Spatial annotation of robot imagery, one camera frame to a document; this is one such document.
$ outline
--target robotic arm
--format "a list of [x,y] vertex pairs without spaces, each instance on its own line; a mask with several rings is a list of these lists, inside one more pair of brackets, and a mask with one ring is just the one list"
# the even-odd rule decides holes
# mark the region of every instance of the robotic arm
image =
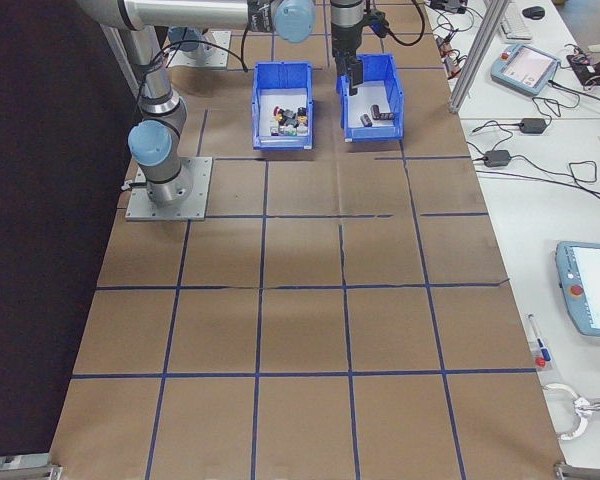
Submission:
[[[77,2],[94,20],[120,33],[140,86],[138,104],[145,118],[131,131],[129,146],[146,178],[150,201],[164,209],[187,201],[193,179],[184,167],[185,159],[177,155],[187,117],[186,105],[171,86],[154,26],[276,31],[283,39],[299,43],[311,34],[315,21],[313,0]],[[332,54],[338,75],[350,78],[352,95],[363,82],[362,62],[356,56],[363,27],[371,26],[382,36],[378,27],[382,27],[384,14],[371,10],[369,3],[369,0],[331,0]]]

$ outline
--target keyboard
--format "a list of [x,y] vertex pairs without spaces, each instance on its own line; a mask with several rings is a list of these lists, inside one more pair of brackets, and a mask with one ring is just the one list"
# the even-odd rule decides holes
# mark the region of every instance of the keyboard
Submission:
[[529,43],[533,39],[518,5],[513,0],[500,21],[500,28],[506,43]]

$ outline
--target pen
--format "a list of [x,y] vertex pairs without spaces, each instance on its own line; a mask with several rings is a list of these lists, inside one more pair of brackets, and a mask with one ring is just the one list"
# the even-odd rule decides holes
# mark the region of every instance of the pen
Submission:
[[533,314],[527,316],[529,320],[529,324],[531,325],[531,329],[533,330],[533,334],[536,337],[536,341],[538,342],[538,346],[540,347],[540,353],[542,353],[542,358],[544,358],[547,362],[551,361],[551,355],[549,355],[549,349],[544,345],[542,341],[542,337],[540,336],[540,330],[538,329],[538,324],[536,323],[536,319]]

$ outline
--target metal base plate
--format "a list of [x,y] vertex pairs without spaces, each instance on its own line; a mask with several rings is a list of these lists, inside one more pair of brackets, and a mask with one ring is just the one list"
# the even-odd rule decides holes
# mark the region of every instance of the metal base plate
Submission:
[[[212,43],[229,49],[231,45],[231,31],[220,30],[213,31]],[[193,67],[193,68],[206,68],[206,69],[225,69],[229,60],[229,54],[219,48],[214,48],[211,55],[209,55],[204,61],[194,60],[193,58],[187,57],[183,52],[177,51],[169,55],[168,62],[171,62],[169,68],[182,66],[182,67]]]
[[[165,220],[204,220],[207,211],[209,182],[211,181],[211,157],[192,157],[182,159],[182,168],[191,172],[193,189],[191,194],[178,205],[158,206],[149,199],[146,188],[134,188],[129,199],[126,218],[129,221],[165,221]],[[136,182],[144,182],[141,169],[135,177]]]

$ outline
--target dark wall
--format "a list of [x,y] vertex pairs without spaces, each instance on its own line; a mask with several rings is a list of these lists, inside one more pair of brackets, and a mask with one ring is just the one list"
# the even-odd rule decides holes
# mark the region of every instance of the dark wall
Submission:
[[75,2],[0,1],[0,455],[49,450],[132,111],[100,27]]

